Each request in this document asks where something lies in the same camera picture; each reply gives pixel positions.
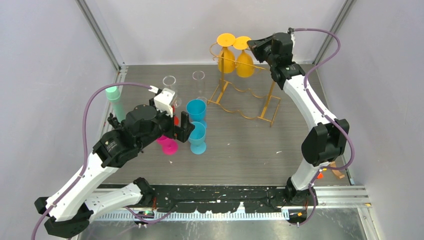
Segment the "pink wine glass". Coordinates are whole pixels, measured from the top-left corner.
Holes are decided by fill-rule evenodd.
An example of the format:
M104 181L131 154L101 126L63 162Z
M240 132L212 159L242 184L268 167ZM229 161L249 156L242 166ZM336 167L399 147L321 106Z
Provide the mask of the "pink wine glass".
M166 155L174 155L178 151L178 143L172 138L162 135L156 142L161 145L162 152Z

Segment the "red wine glass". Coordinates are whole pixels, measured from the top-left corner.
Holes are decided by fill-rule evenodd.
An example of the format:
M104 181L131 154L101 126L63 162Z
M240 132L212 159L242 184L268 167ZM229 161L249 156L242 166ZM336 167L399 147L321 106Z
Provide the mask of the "red wine glass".
M179 120L179 118L177 116L177 112L175 110L175 106L174 105L172 106L172 110L173 110L173 123L174 123L175 126L178 126L179 123L180 123L180 120Z

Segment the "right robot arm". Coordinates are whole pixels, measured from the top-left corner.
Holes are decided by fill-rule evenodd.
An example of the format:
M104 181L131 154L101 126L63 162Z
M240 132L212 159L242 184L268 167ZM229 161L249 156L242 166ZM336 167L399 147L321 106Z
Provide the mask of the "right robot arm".
M248 40L247 46L259 62L269 65L271 78L295 103L309 129L301 144L303 159L287 180L283 194L286 203L300 205L311 195L309 189L320 172L344 153L350 125L326 109L311 88L307 73L293 61L293 34L274 33Z

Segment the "yellow wine glass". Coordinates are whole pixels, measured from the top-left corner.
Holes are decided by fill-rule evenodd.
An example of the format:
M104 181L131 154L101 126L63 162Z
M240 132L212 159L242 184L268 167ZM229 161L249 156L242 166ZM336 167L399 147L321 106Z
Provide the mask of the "yellow wine glass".
M235 56L229 49L236 41L236 37L231 33L220 34L216 42L221 46L220 55L218 56L218 69L224 74L230 74L235 69Z
M249 78L255 73L255 66L252 57L246 52L249 48L248 36L239 36L232 45L236 50L240 50L240 55L236 59L236 74L241 78Z

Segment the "blue wine glass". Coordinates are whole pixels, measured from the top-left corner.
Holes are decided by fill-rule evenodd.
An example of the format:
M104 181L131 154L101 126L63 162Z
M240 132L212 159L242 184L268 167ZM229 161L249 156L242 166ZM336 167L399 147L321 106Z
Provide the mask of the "blue wine glass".
M207 128L207 122L205 120L207 113L207 105L201 99L193 99L186 105L186 111L192 122L199 122L205 128Z
M206 128L198 121L193 121L194 130L190 133L188 141L190 143L190 150L193 154L201 155L207 149L206 139Z

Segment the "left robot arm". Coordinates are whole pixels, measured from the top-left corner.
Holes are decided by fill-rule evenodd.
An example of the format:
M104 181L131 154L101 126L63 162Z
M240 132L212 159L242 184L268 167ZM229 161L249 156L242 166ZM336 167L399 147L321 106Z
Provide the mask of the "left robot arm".
M47 218L44 227L49 235L69 239L105 213L130 205L152 206L155 190L142 177L100 196L92 192L158 138L184 143L195 128L185 111L178 126L172 114L145 104L136 106L121 122L113 116L108 121L113 130L93 146L81 169L55 195L35 201L37 211Z

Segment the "clear wine glass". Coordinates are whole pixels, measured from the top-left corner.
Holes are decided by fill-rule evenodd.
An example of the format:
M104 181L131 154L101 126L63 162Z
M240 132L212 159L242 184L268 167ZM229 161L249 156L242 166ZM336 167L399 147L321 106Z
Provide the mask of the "clear wine glass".
M173 90L176 94L175 100L173 102L173 106L175 108L178 108L182 104L182 99L180 98L180 95L178 93L178 85L177 85L177 79L173 75L167 75L162 79L162 83L165 88L168 88L170 90Z
M205 104L208 104L208 99L205 96L205 73L201 70L194 71L192 78L196 87L196 98L202 100Z

